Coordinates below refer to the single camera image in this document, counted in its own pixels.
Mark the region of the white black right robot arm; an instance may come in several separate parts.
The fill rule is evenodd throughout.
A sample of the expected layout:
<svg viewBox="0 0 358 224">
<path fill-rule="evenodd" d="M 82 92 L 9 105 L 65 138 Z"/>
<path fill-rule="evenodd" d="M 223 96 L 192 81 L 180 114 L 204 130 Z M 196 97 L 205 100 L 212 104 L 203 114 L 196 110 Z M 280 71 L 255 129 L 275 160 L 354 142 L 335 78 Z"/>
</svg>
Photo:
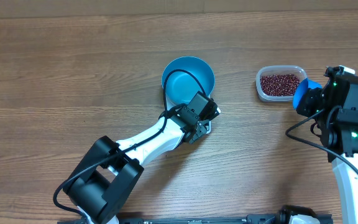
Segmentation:
<svg viewBox="0 0 358 224">
<path fill-rule="evenodd" d="M 320 130 L 317 136 L 328 150 L 343 222 L 358 223 L 358 76 L 343 65 L 328 67 L 324 75 L 325 86 L 308 78 L 300 82 L 293 107 Z"/>
</svg>

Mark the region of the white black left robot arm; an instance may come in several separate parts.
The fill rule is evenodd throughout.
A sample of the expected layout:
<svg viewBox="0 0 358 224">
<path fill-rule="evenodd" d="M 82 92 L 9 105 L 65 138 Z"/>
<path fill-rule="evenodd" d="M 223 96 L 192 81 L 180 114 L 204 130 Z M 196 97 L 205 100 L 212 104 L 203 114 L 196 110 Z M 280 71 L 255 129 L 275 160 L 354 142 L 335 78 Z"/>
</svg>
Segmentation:
<svg viewBox="0 0 358 224">
<path fill-rule="evenodd" d="M 183 143 L 193 144 L 210 132 L 220 114 L 212 98 L 198 91 L 189 103 L 165 108 L 157 123 L 128 139 L 99 138 L 62 184 L 80 223 L 117 223 L 146 164 Z"/>
</svg>

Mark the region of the blue plastic measuring scoop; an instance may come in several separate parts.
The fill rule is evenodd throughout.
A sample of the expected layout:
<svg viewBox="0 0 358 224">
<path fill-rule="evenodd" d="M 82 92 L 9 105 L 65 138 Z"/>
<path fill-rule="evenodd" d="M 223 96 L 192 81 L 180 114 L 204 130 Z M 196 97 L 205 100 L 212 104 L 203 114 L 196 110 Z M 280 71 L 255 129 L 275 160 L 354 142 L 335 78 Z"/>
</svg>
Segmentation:
<svg viewBox="0 0 358 224">
<path fill-rule="evenodd" d="M 313 80 L 310 80 L 309 78 L 306 78 L 303 81 L 301 81 L 295 91 L 294 96 L 293 96 L 293 108 L 294 109 L 297 109 L 303 95 L 307 92 L 307 90 L 309 88 L 310 89 L 322 88 L 322 86 L 319 83 L 314 82 Z"/>
</svg>

